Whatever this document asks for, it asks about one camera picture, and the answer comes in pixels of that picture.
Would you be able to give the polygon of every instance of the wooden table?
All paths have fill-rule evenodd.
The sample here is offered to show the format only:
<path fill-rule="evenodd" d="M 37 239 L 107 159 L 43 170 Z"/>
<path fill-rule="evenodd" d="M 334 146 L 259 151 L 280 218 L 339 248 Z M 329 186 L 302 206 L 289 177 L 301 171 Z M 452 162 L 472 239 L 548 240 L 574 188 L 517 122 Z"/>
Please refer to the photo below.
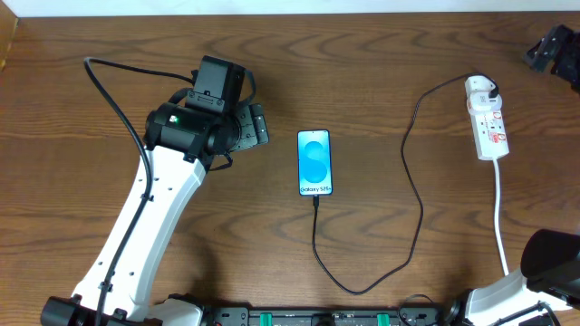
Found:
<path fill-rule="evenodd" d="M 419 206 L 400 144 L 419 96 L 465 72 L 501 86 L 511 153 L 500 160 L 511 270 L 540 228 L 578 231 L 580 101 L 531 72 L 522 54 L 580 14 L 367 14 L 23 19 L 0 74 L 0 321 L 37 323 L 100 252 L 131 187 L 138 153 L 89 81 L 96 56 L 188 74 L 204 54 L 256 76 L 266 146 L 210 173 L 183 213 L 153 285 L 259 306 L 437 302 L 502 277 L 493 168 L 477 159 L 461 82 L 425 100 L 406 154 L 425 203 L 411 264 L 366 295 L 339 290 L 312 255 L 312 201 L 298 195 L 296 132 L 329 129 L 334 194 L 321 200 L 319 253 L 362 289 L 401 264 Z M 181 81 L 99 67 L 137 131 Z M 560 314 L 565 324 L 578 312 Z"/>

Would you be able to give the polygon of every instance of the white robotic arm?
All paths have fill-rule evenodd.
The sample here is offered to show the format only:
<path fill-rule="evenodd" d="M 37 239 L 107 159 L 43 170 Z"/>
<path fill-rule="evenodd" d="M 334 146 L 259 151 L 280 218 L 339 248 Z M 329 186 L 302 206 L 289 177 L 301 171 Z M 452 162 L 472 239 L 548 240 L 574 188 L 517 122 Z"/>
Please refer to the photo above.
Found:
<path fill-rule="evenodd" d="M 105 314 L 113 315 L 115 310 L 121 309 L 125 311 L 128 321 L 143 321 L 147 316 L 151 286 L 161 257 L 181 212 L 206 175 L 199 160 L 187 162 L 180 151 L 157 146 L 147 153 L 154 177 L 150 201 L 117 263 L 103 310 Z M 145 180 L 145 168 L 141 161 L 129 197 L 107 243 L 72 294 L 82 297 L 83 307 L 97 309 L 101 292 L 99 284 L 105 278 L 111 259 L 139 206 Z"/>
<path fill-rule="evenodd" d="M 544 292 L 528 290 L 527 278 L 517 268 L 490 286 L 473 290 L 469 294 L 465 307 L 465 319 L 474 325 L 493 325 L 500 319 L 506 319 L 515 312 L 525 311 L 539 302 L 547 304 L 552 311 L 572 309 L 566 301 Z M 522 321 L 544 314 L 546 314 L 545 311 L 536 309 L 511 321 L 506 321 L 502 325 L 517 326 Z"/>

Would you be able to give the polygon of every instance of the power plug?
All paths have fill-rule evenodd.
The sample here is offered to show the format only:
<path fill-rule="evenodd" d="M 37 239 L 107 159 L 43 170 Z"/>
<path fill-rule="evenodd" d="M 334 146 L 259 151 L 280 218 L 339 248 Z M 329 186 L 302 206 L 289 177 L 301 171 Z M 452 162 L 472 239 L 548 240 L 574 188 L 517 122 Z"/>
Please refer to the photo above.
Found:
<path fill-rule="evenodd" d="M 489 97 L 496 86 L 483 76 L 469 77 L 465 81 L 467 106 L 478 158 L 493 160 L 509 153 L 508 138 L 501 115 L 501 96 Z"/>

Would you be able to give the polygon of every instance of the smartphone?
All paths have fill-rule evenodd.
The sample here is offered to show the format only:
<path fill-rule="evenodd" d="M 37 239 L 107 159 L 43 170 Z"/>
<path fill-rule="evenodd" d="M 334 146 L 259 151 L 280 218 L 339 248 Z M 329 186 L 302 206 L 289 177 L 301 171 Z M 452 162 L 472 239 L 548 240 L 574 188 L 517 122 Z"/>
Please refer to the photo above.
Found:
<path fill-rule="evenodd" d="M 298 189 L 302 196 L 333 193 L 328 130 L 298 132 Z"/>

